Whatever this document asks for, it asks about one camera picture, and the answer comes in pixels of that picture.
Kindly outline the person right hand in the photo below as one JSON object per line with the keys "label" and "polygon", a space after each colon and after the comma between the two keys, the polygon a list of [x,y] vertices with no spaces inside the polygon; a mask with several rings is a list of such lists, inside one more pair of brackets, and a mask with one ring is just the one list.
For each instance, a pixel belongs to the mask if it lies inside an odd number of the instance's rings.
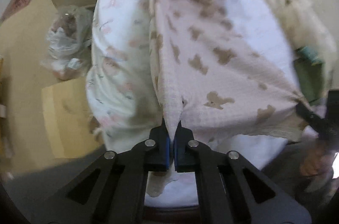
{"label": "person right hand", "polygon": [[315,141],[299,168],[300,174],[309,180],[306,192],[317,191],[332,179],[335,158],[336,151],[327,141]]}

